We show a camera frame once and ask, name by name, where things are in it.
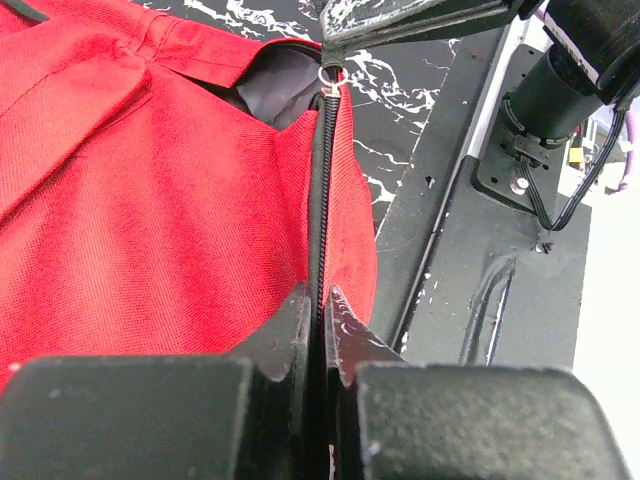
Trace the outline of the red student backpack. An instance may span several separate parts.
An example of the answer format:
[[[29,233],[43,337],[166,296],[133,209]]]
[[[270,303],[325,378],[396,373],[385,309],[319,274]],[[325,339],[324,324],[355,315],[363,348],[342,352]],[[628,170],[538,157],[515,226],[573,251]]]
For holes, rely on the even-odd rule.
[[[309,280],[318,43],[128,1],[1,9],[1,380],[219,354]]]

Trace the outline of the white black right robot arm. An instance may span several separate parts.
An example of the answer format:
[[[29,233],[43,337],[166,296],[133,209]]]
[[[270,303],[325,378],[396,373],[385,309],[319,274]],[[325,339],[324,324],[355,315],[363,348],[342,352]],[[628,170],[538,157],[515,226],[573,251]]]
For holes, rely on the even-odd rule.
[[[320,1],[316,9],[328,65],[352,50],[464,37],[542,9],[552,45],[501,110],[514,134],[544,145],[564,140],[600,106],[624,107],[639,94],[636,1]]]

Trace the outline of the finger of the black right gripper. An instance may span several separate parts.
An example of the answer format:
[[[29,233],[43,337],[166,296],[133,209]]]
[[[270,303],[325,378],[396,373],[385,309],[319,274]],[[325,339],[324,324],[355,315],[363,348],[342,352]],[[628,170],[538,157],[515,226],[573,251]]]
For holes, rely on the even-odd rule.
[[[523,15],[521,1],[329,1],[320,13],[327,50],[457,38]]]

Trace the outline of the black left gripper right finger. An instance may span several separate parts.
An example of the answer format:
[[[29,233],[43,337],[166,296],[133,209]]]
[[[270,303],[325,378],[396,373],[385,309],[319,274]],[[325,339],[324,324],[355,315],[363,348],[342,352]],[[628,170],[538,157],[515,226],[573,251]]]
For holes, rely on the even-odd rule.
[[[343,291],[332,286],[325,304],[325,356],[329,377],[348,388],[361,363],[404,360],[355,315]]]

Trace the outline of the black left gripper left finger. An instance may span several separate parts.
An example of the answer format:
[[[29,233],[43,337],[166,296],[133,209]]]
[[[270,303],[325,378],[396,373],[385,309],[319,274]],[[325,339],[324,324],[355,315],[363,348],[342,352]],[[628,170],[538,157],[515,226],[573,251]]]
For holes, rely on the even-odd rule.
[[[229,355],[250,359],[269,380],[280,382],[291,371],[299,347],[305,348],[310,323],[309,288],[298,283],[277,312]]]

